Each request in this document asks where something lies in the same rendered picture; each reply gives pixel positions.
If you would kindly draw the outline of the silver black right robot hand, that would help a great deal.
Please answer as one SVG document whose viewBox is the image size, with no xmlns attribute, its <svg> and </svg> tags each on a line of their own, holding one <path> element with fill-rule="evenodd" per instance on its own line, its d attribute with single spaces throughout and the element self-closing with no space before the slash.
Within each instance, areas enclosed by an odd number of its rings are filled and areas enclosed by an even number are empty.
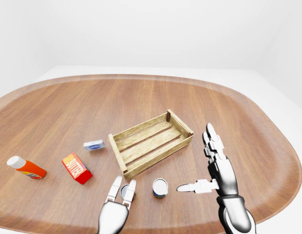
<svg viewBox="0 0 302 234">
<path fill-rule="evenodd" d="M 177 187 L 178 192 L 210 193 L 215 189 L 220 196 L 237 195 L 238 185 L 232 164 L 224 154 L 224 145 L 211 123 L 206 125 L 202 134 L 204 153 L 208 157 L 208 171 L 211 181 L 199 179 L 193 184 Z"/>
</svg>

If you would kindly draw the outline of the orange bottle with white cap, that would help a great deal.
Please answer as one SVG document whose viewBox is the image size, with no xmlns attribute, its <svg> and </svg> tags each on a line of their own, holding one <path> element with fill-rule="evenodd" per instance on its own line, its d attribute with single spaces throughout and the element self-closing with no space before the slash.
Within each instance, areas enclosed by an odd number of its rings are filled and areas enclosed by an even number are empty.
<svg viewBox="0 0 302 234">
<path fill-rule="evenodd" d="M 41 167 L 19 156 L 9 158 L 7 160 L 7 165 L 32 179 L 42 179 L 47 174 L 47 172 Z"/>
</svg>

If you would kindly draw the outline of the red yellow butter box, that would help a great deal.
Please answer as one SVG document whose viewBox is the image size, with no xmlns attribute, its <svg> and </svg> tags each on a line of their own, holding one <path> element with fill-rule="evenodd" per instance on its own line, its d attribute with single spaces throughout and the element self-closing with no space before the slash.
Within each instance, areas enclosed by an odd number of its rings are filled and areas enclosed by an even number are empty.
<svg viewBox="0 0 302 234">
<path fill-rule="evenodd" d="M 80 184 L 86 183 L 93 176 L 74 152 L 63 158 L 61 162 L 72 178 Z"/>
</svg>

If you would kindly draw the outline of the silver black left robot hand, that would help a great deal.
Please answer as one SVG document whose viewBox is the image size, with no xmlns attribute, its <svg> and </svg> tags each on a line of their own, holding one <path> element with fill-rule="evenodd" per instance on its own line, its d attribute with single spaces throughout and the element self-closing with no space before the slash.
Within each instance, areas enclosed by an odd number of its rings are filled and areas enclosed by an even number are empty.
<svg viewBox="0 0 302 234">
<path fill-rule="evenodd" d="M 100 211 L 97 234 L 119 234 L 124 227 L 133 200 L 136 180 L 130 181 L 122 204 L 115 202 L 121 182 L 122 176 L 119 175 L 108 192 Z"/>
</svg>

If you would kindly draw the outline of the wooden slat tray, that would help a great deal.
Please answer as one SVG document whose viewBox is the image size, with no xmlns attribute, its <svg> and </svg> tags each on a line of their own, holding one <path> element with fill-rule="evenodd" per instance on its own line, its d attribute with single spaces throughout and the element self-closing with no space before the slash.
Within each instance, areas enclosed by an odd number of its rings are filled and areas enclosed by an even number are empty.
<svg viewBox="0 0 302 234">
<path fill-rule="evenodd" d="M 135 177 L 169 155 L 187 146 L 190 129 L 172 110 L 115 135 L 109 142 L 125 179 Z"/>
</svg>

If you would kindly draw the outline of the small blue white box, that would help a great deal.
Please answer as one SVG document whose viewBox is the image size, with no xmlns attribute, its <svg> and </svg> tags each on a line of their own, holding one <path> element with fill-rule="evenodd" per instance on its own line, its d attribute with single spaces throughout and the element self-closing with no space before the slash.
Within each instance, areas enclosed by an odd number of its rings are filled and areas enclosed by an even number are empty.
<svg viewBox="0 0 302 234">
<path fill-rule="evenodd" d="M 85 142 L 83 144 L 83 147 L 87 151 L 92 151 L 92 150 L 97 150 L 101 148 L 105 148 L 105 143 L 103 140 L 96 140 L 96 141 L 91 141 L 91 142 Z"/>
</svg>

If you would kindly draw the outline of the tin with blue label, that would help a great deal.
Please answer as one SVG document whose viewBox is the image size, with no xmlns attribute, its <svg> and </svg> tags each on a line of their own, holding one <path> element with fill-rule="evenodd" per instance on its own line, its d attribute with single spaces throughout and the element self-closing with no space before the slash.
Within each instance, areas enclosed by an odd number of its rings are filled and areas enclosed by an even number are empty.
<svg viewBox="0 0 302 234">
<path fill-rule="evenodd" d="M 153 195 L 164 198 L 168 194 L 168 183 L 163 178 L 157 178 L 152 185 Z"/>
</svg>

